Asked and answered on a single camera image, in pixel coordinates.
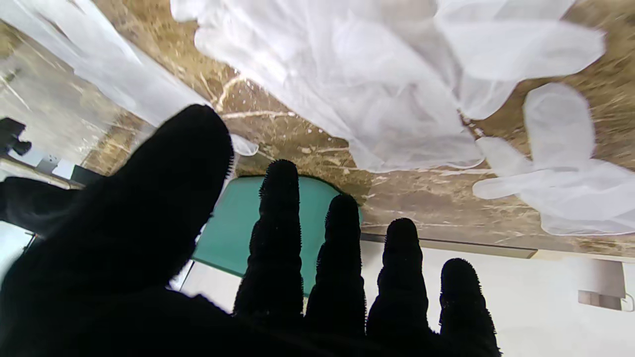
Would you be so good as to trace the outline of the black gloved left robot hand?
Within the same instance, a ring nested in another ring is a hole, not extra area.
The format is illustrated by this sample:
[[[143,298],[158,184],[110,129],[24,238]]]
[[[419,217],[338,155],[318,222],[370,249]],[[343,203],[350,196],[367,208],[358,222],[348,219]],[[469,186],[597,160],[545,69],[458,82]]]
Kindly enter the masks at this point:
[[[113,175],[79,190],[1,283],[3,357],[499,357],[478,275],[441,273],[440,332],[427,321],[423,255],[408,218],[387,229],[378,296],[366,310],[358,205],[334,197],[304,302],[299,174],[270,163],[234,309],[170,289],[192,257],[234,159],[221,117],[179,111]]]

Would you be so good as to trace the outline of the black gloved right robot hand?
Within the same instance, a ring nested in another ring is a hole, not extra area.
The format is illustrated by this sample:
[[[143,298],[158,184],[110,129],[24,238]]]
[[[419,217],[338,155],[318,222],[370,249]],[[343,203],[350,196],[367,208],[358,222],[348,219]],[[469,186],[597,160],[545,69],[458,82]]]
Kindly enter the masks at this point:
[[[0,183],[0,219],[47,237],[63,221],[78,192],[45,181],[7,177]]]

